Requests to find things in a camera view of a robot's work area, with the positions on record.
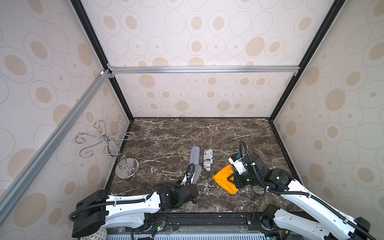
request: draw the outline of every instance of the brown marble surface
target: brown marble surface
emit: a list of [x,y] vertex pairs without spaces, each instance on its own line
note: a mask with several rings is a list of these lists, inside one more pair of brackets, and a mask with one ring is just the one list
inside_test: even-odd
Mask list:
[[204,149],[212,148],[214,168],[211,172],[203,169],[201,173],[198,203],[189,202],[178,212],[252,212],[253,206],[262,212],[268,204],[290,211],[300,210],[271,193],[256,196],[248,186],[231,195],[212,179],[229,164],[228,158],[238,153],[241,139],[246,142],[249,152],[258,154],[267,166],[290,173],[266,119],[141,118],[133,123],[132,132],[135,137],[126,144],[124,154],[139,161],[139,173],[129,182],[115,176],[109,194],[141,195],[149,193],[158,182],[177,183],[189,164],[191,148],[199,146],[200,165],[203,165]]

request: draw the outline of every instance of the beige circle pattern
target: beige circle pattern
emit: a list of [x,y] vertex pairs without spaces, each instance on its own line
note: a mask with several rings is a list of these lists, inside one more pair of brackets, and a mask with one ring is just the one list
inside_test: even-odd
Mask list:
[[[322,22],[317,16],[325,16],[329,10],[328,4],[306,5],[300,4],[297,0],[293,3],[285,2],[286,7],[277,0],[236,0],[233,5],[235,8],[231,4],[223,3],[215,12],[207,0],[115,1],[117,4],[101,4],[98,0],[90,1],[87,5],[90,16],[98,20],[95,28],[100,33],[101,39],[119,37],[125,40],[134,35],[147,43],[155,33],[168,47],[172,46],[173,51],[168,50],[163,56],[173,66],[180,66],[191,60],[189,48],[185,47],[191,38],[186,35],[187,33],[192,36],[198,35],[207,44],[208,51],[199,55],[201,59],[199,63],[212,64],[208,62],[212,56],[217,56],[221,63],[226,62],[229,56],[237,56],[238,61],[229,63],[232,65],[245,65],[251,62],[246,60],[253,56],[258,57],[260,65],[280,65],[282,64],[280,61],[288,56],[293,58],[294,63],[298,63],[314,38],[315,25]],[[252,8],[256,5],[259,9],[253,11]],[[284,9],[284,14],[287,16],[285,19],[280,17],[280,8]],[[153,14],[149,20],[145,18],[148,10],[161,14]],[[221,54],[215,53],[208,45],[215,35],[221,37],[224,42],[224,47],[220,48],[223,50]],[[244,47],[247,51],[241,51],[241,46],[234,49],[233,44],[228,45],[235,36],[239,37],[237,39],[239,43],[243,41],[245,46],[249,43],[247,48]],[[279,38],[279,41],[272,41],[267,46],[272,38]],[[116,47],[116,44],[108,43],[110,49],[115,48],[113,52],[116,55],[125,56],[134,62],[135,57],[125,51],[124,45],[120,44],[121,51],[118,53],[119,47]],[[142,56],[149,62],[155,58],[151,52],[146,52]],[[117,56],[109,57],[111,64],[116,63]]]
[[[308,0],[305,4],[314,8],[323,2]],[[304,109],[306,121],[299,125],[294,115],[287,114],[289,101],[275,120],[276,126],[280,124],[281,136],[287,135],[283,130],[293,121],[296,132],[307,139],[306,148],[295,146],[292,150],[295,138],[282,137],[302,179],[305,172],[312,175],[322,172],[315,164],[323,168],[324,178],[322,174],[318,178],[321,184],[312,184],[310,190],[338,209],[367,219],[372,234],[378,238],[379,230],[384,227],[379,220],[384,216],[382,3],[381,0],[347,3],[341,11],[343,17],[334,23],[291,93],[298,108]],[[293,2],[283,1],[283,5],[295,7]]]
[[[1,136],[7,139],[7,142],[1,142],[7,149],[0,154],[0,161],[3,163],[0,174],[1,194],[31,161],[71,110],[71,106],[100,75],[102,68],[99,61],[88,43],[81,23],[77,21],[76,14],[69,6],[63,0],[53,0],[49,3],[44,0],[22,0],[11,1],[6,6],[2,4],[2,11],[8,12],[8,21],[19,24],[12,31],[5,30],[3,26],[0,30],[0,104],[3,109],[11,109],[7,111],[9,119],[3,123],[5,129],[0,129]],[[119,26],[119,19],[114,20],[116,26]],[[104,42],[108,42],[108,39],[109,37],[104,38]],[[64,233],[71,233],[72,226],[68,225],[67,221],[64,222],[64,219],[70,210],[74,209],[77,199],[83,199],[83,194],[78,198],[75,196],[82,186],[88,184],[86,173],[96,160],[87,159],[91,164],[83,164],[87,169],[82,177],[77,176],[76,173],[79,172],[75,165],[76,157],[82,147],[73,145],[73,135],[76,136],[79,131],[94,134],[91,125],[107,116],[108,119],[115,118],[113,120],[116,122],[117,111],[120,112],[120,118],[126,120],[116,97],[111,93],[113,91],[107,81],[98,95],[102,97],[103,108],[108,108],[116,114],[96,112],[93,103],[88,106],[75,127],[63,136],[64,140],[51,156],[48,168],[46,166],[40,172],[44,177],[35,179],[4,223],[7,230],[2,231],[1,239],[50,240],[59,239]],[[87,121],[88,112],[91,113],[93,122]],[[27,125],[20,125],[19,121],[15,121],[24,119],[23,116],[27,116]],[[113,159],[107,159],[105,164],[100,166],[100,175],[109,172],[112,161]],[[100,179],[97,179],[87,192],[82,193],[90,194],[101,189],[100,182]]]
[[13,212],[13,223],[21,228],[36,223],[44,214],[47,208],[47,197],[36,192],[22,199]]

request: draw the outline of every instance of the black cable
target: black cable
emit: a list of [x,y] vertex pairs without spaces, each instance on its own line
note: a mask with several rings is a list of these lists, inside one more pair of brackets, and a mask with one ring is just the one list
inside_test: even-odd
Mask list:
[[289,236],[289,231],[288,231],[288,233],[287,234],[285,234],[285,236],[284,236],[284,238],[281,238],[280,240],[287,240],[288,239],[288,236]]
[[189,185],[189,184],[191,183],[191,181],[192,181],[192,176],[193,176],[193,174],[195,173],[195,164],[194,164],[194,163],[191,163],[191,164],[187,167],[187,171],[188,171],[189,167],[192,167],[192,170],[191,170],[191,174],[189,175],[189,178],[188,178],[187,182],[185,183],[186,185]]
[[[135,204],[135,203],[139,203],[139,202],[144,202],[145,199],[135,199],[135,200],[121,200],[121,201],[116,201],[116,204]],[[78,209],[78,210],[75,210],[73,212],[70,213],[70,215],[68,216],[69,220],[71,221],[74,221],[74,216],[82,211],[85,211],[85,210],[88,210],[88,209],[91,209],[91,208],[94,208],[94,207],[103,207],[103,206],[107,206],[107,205],[114,205],[115,204],[115,201],[108,201],[108,202],[100,202],[100,203],[96,203],[96,204],[90,204],[88,206],[85,206],[81,209]]]
[[247,147],[247,144],[243,141],[243,140],[240,140],[239,142],[239,151],[240,151],[240,157],[243,157],[243,151],[242,151],[242,147],[244,147],[244,150],[245,150],[245,154],[246,156],[248,157],[249,161],[251,162],[251,168],[256,176],[256,179],[257,181],[259,182],[259,184],[261,185],[262,188],[264,188],[266,191],[266,185],[264,183],[264,181],[262,180],[260,174],[258,173],[258,171],[256,170],[256,166],[255,166],[255,163],[251,160],[251,158],[249,157],[249,152],[248,152],[248,147]]
[[260,223],[260,217],[259,217],[259,210],[257,209],[256,206],[252,206],[252,209],[253,209],[253,216],[252,216],[252,221],[255,219],[255,214],[257,214],[257,222]]
[[336,211],[333,207],[331,207],[328,203],[324,202],[322,199],[314,196],[314,195],[311,195],[307,192],[300,192],[300,191],[284,191],[284,192],[279,192],[279,191],[274,191],[272,189],[269,189],[268,188],[268,191],[271,192],[271,193],[274,193],[274,194],[278,194],[278,195],[281,195],[281,194],[284,194],[284,195],[303,195],[303,196],[306,196],[306,197],[311,197],[312,199],[316,200],[317,202],[319,202],[321,205],[323,205],[324,207],[326,207],[329,211],[331,211],[334,215],[336,215],[339,219],[343,220],[343,222],[346,222],[348,225],[350,225],[351,227],[353,227],[354,229],[357,229],[358,231],[360,231],[364,236],[366,236],[367,238],[371,239],[371,240],[376,240],[376,238],[374,238],[371,234],[369,234],[368,232],[366,232],[364,229],[362,229],[361,227],[357,226],[355,223],[349,221],[346,217],[344,217],[341,213],[339,213],[338,211]]
[[153,193],[155,192],[155,188],[159,185],[162,185],[162,184],[167,184],[167,185],[172,185],[172,186],[175,186],[175,187],[182,187],[181,185],[177,185],[177,184],[174,184],[174,183],[171,183],[171,182],[161,182],[161,183],[158,183],[156,184],[155,186],[153,186],[153,189],[152,191],[150,192],[150,194],[147,195],[146,199],[150,199],[151,196],[153,195]]
[[[239,142],[239,150],[240,150],[240,157],[243,157],[243,152],[242,152],[242,146],[244,147],[245,149],[245,153],[246,153],[246,156],[248,157],[249,161],[251,162],[251,158],[249,157],[249,152],[248,152],[248,147],[246,145],[246,143],[243,141],[243,140],[240,140]],[[257,172],[256,170],[256,167],[255,165],[252,165],[251,164],[251,167],[252,167],[252,170],[254,171],[255,175],[256,175],[256,179],[259,181],[259,184],[264,188],[266,189],[266,183],[261,179],[260,177],[260,174]],[[268,191],[271,192],[271,193],[274,193],[274,194],[278,194],[278,195],[281,195],[281,194],[284,194],[284,195],[303,195],[303,196],[306,196],[306,197],[309,197],[310,194],[307,193],[307,192],[300,192],[300,191],[284,191],[284,192],[279,192],[279,191],[275,191],[273,189],[271,189],[271,187],[269,186],[268,188]],[[328,203],[324,202],[322,199],[312,195],[311,198],[313,198],[314,200],[316,200],[317,202],[319,202],[321,205],[325,206],[328,210],[330,210],[333,214],[335,214],[338,218],[340,218],[341,220],[343,220],[343,222],[346,222],[348,225],[352,226],[354,229],[357,229],[358,231],[360,231],[364,236],[366,236],[367,238],[371,239],[371,240],[376,240],[376,238],[374,238],[371,234],[369,234],[368,232],[366,232],[364,229],[362,229],[361,227],[357,226],[355,223],[347,220],[346,217],[344,217],[343,215],[341,215],[338,211],[336,211],[333,207],[331,207]]]
[[[192,165],[193,165],[192,166],[192,174],[191,174],[191,177],[189,179],[189,183],[188,184],[190,184],[190,181],[192,180],[192,175],[195,172],[195,164],[192,164]],[[135,204],[135,203],[139,203],[139,202],[145,202],[146,200],[151,198],[151,196],[155,192],[155,188],[157,186],[159,186],[159,185],[162,185],[162,184],[172,185],[172,186],[175,186],[175,187],[182,187],[181,185],[177,185],[177,184],[174,184],[174,183],[171,183],[171,182],[161,182],[161,183],[158,183],[155,186],[153,186],[152,191],[150,192],[150,194],[147,195],[147,197],[145,199],[120,200],[120,201],[116,201],[116,202],[115,201],[107,201],[107,202],[100,202],[100,203],[96,203],[96,204],[90,204],[88,206],[85,206],[85,207],[83,207],[81,209],[77,209],[77,210],[73,211],[72,213],[70,213],[69,216],[68,216],[68,219],[70,221],[74,221],[74,217],[75,217],[76,214],[78,214],[80,212],[83,212],[85,210],[94,208],[94,207],[103,207],[103,206],[115,205],[115,204],[116,205],[118,205],[118,204]]]
[[255,190],[252,188],[252,186],[251,186],[251,185],[249,185],[249,187],[251,188],[252,192],[253,192],[254,194],[258,195],[259,197],[262,197],[262,196],[264,196],[264,195],[265,195],[265,193],[266,193],[266,188],[264,188],[264,193],[263,193],[263,194],[258,194],[257,192],[255,192]]
[[[134,240],[135,238],[134,238],[134,235],[133,235],[133,228],[131,228],[131,240]],[[138,239],[136,239],[136,240],[150,240],[150,239],[152,239],[151,237],[142,237],[142,238],[138,238]]]

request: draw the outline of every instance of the polka dot wall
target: polka dot wall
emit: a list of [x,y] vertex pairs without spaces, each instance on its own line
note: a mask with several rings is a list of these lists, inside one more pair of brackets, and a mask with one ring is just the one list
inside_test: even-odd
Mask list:
[[135,117],[267,117],[292,73],[117,74]]
[[100,69],[65,0],[0,3],[0,195]]
[[384,1],[349,1],[275,125],[302,182],[384,234]]
[[[100,63],[65,0],[0,2],[0,195],[99,75]],[[16,208],[0,239],[70,239],[67,215],[84,195],[104,187],[112,159],[78,158],[79,132],[97,134],[125,119],[105,84],[65,137]]]
[[332,3],[83,1],[113,66],[297,65]]
[[[92,157],[84,159],[79,156],[79,151],[85,146],[75,143],[74,139],[80,132],[100,136],[93,127],[97,120],[105,121],[106,129],[103,131],[107,133],[118,129],[118,121],[126,121],[126,126],[116,134],[117,139],[123,137],[129,124],[109,82],[101,86],[0,227],[0,240],[72,239],[73,222],[68,220],[69,213],[78,201],[105,187],[114,162],[114,158],[103,154],[103,144],[92,149]],[[91,137],[85,144],[90,146],[97,142],[98,139]],[[25,150],[19,154],[32,153]]]

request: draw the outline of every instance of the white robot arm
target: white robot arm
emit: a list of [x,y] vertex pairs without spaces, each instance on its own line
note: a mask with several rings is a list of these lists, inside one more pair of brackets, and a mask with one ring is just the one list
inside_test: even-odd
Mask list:
[[232,174],[228,181],[232,182],[237,189],[247,185],[252,189],[252,186],[259,185],[265,191],[281,195],[293,202],[318,221],[310,221],[277,206],[269,205],[273,210],[264,211],[267,214],[261,217],[264,228],[271,228],[273,220],[279,228],[291,230],[311,240],[365,240],[367,238],[375,240],[368,233],[370,224],[367,220],[361,217],[354,219],[330,206],[283,169],[270,170],[258,155],[249,154],[244,141],[240,141],[240,154],[232,155],[229,162],[236,168],[237,173]]

